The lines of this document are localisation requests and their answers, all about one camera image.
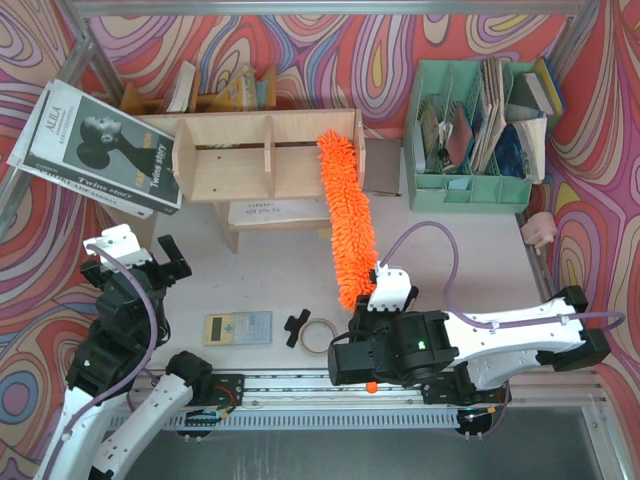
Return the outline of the black plastic clip piece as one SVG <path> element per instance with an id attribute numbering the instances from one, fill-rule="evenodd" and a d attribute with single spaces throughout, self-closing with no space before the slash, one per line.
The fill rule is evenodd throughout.
<path id="1" fill-rule="evenodd" d="M 286 341 L 286 346 L 294 348 L 299 340 L 302 327 L 309 320 L 311 312 L 308 309 L 303 309 L 299 316 L 291 315 L 288 317 L 284 324 L 284 330 L 289 333 L 289 337 Z"/>

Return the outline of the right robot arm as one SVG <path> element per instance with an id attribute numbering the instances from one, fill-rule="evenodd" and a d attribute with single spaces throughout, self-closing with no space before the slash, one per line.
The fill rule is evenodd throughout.
<path id="1" fill-rule="evenodd" d="M 328 348 L 335 386 L 386 383 L 420 388 L 427 405 L 472 406 L 508 399 L 508 381 L 540 366 L 592 367 L 611 352 L 605 332 L 582 322 L 588 302 L 567 287 L 523 310 L 476 314 L 380 311 L 358 299 L 346 333 Z"/>

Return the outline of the pink piggy figure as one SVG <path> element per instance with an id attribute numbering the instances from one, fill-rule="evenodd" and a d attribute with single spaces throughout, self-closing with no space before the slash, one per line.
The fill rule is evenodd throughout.
<path id="1" fill-rule="evenodd" d="M 557 234 L 554 216 L 550 212 L 538 212 L 532 215 L 521 227 L 524 243 L 534 248 L 537 255 L 543 248 L 553 243 Z"/>

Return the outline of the white spiral notebook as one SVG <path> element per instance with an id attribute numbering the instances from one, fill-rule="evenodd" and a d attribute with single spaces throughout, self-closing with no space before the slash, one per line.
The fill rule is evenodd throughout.
<path id="1" fill-rule="evenodd" d="M 324 198 L 231 202 L 228 222 L 236 226 L 328 220 Z"/>

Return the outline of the light blue paper pad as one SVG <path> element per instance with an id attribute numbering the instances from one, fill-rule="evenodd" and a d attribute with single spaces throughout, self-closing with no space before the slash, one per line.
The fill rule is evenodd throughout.
<path id="1" fill-rule="evenodd" d="M 448 190 L 469 190 L 471 188 L 472 179 L 469 177 L 456 177 L 448 182 Z"/>

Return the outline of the black white magazine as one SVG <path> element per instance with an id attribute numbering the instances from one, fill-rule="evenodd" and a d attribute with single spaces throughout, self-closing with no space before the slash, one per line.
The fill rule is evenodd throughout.
<path id="1" fill-rule="evenodd" d="M 174 138 L 60 80 L 47 83 L 8 164 L 140 218 L 176 213 Z"/>

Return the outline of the masking tape roll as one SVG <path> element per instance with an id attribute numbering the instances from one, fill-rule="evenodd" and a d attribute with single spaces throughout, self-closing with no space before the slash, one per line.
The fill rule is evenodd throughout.
<path id="1" fill-rule="evenodd" d="M 335 325 L 324 318 L 308 320 L 300 330 L 300 348 L 311 356 L 325 356 L 330 342 L 338 335 Z"/>

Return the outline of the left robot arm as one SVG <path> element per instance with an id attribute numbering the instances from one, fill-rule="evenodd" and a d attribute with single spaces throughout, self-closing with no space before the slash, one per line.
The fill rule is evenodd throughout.
<path id="1" fill-rule="evenodd" d="M 98 317 L 74 353 L 60 418 L 37 478 L 123 479 L 180 409 L 211 411 L 220 424 L 241 406 L 243 375 L 216 374 L 208 362 L 182 351 L 124 423 L 106 433 L 154 351 L 170 339 L 167 290 L 192 274 L 172 236 L 158 243 L 165 263 L 141 247 L 126 224 L 84 241 L 92 258 L 81 272 L 100 291 Z"/>

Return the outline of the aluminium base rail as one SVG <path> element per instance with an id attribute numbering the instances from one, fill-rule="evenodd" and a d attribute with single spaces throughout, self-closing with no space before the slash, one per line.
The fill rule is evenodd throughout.
<path id="1" fill-rule="evenodd" d="M 580 408 L 592 412 L 610 400 L 593 370 L 554 373 L 543 367 L 513 378 L 511 406 Z M 165 431 L 205 436 L 222 430 L 312 429 L 455 429 L 471 410 L 453 404 L 427 405 L 419 389 L 383 384 L 377 392 L 363 385 L 334 386 L 327 372 L 312 370 L 253 370 L 244 374 L 241 399 L 228 418 L 195 407 L 173 413 Z"/>

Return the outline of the orange microfiber duster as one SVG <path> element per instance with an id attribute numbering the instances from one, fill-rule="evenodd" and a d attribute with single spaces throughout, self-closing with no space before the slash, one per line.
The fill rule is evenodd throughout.
<path id="1" fill-rule="evenodd" d="M 321 180 L 332 229 L 339 301 L 352 313 L 358 297 L 373 291 L 369 271 L 375 266 L 377 253 L 369 199 L 358 181 L 352 142 L 329 130 L 318 138 L 317 146 L 321 150 Z"/>

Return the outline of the yellow calculator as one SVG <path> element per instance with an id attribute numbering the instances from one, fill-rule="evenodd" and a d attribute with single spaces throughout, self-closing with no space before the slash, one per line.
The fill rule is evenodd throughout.
<path id="1" fill-rule="evenodd" d="M 206 316 L 207 346 L 267 345 L 272 341 L 270 311 L 233 312 Z"/>

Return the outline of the wooden bookshelf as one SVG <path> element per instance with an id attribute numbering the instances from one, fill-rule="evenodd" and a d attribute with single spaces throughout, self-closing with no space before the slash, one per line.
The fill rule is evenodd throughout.
<path id="1" fill-rule="evenodd" d="M 318 138 L 328 131 L 355 148 L 357 179 L 365 177 L 363 117 L 357 109 L 267 110 L 144 115 L 174 136 L 173 174 L 187 201 L 213 206 L 231 251 L 241 226 L 229 222 L 235 201 L 318 198 Z"/>

